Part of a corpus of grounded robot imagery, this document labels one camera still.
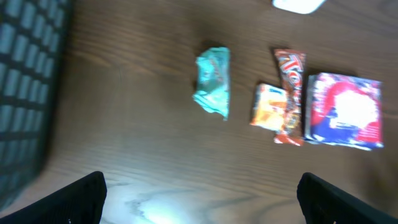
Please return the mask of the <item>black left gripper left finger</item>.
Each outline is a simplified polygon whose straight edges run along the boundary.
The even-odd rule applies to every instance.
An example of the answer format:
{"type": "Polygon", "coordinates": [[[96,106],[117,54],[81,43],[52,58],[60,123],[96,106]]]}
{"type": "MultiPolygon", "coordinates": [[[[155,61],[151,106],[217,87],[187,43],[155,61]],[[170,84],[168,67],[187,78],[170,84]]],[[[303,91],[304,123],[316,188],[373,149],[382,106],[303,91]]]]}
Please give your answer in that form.
{"type": "Polygon", "coordinates": [[[1,218],[1,224],[99,224],[107,195],[95,171],[41,200],[1,218]]]}

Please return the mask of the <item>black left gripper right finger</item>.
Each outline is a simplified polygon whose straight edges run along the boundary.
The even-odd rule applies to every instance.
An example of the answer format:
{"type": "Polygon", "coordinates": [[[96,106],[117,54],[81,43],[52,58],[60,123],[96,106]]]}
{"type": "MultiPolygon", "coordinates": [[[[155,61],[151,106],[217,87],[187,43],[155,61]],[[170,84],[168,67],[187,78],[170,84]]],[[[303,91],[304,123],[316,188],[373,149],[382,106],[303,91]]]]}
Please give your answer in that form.
{"type": "Polygon", "coordinates": [[[310,172],[298,183],[297,199],[307,223],[397,223],[396,218],[310,172]]]}

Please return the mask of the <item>purple pink tissue pack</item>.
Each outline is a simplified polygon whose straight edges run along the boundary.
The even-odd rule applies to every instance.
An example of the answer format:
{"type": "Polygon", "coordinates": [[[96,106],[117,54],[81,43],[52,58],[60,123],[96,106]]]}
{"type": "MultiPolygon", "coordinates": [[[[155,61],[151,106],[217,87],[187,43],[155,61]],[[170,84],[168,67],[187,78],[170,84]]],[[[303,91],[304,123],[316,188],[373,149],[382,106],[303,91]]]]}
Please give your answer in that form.
{"type": "Polygon", "coordinates": [[[384,147],[377,80],[335,73],[308,77],[304,139],[372,151],[384,147]]]}

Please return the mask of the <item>orange snack packet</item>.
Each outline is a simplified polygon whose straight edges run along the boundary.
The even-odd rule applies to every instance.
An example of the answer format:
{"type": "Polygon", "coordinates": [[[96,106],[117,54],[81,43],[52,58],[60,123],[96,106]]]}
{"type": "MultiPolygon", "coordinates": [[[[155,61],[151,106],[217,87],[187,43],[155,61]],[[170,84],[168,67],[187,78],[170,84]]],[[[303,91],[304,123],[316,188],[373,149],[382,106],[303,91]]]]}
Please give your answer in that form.
{"type": "Polygon", "coordinates": [[[265,83],[258,84],[250,125],[278,131],[284,123],[286,91],[265,83]]]}

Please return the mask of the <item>brown red chocolate bar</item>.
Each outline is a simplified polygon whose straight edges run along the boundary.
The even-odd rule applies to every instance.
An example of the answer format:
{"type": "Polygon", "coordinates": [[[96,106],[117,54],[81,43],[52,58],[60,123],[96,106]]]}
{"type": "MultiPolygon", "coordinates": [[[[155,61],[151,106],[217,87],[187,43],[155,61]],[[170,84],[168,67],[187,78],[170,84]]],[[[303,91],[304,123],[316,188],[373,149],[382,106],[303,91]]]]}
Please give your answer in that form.
{"type": "Polygon", "coordinates": [[[302,146],[301,99],[306,54],[292,49],[274,49],[274,56],[279,65],[282,88],[287,94],[284,121],[274,142],[302,146]]]}

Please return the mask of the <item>green wet wipes packet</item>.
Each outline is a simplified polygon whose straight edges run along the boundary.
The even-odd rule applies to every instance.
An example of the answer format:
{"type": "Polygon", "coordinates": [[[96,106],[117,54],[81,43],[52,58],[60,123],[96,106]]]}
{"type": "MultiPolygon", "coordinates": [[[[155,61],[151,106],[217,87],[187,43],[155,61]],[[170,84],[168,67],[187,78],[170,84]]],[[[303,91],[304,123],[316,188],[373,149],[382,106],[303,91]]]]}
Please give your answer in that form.
{"type": "Polygon", "coordinates": [[[196,59],[197,87],[193,100],[208,113],[218,113],[226,121],[230,101],[230,51],[227,47],[212,47],[196,59]]]}

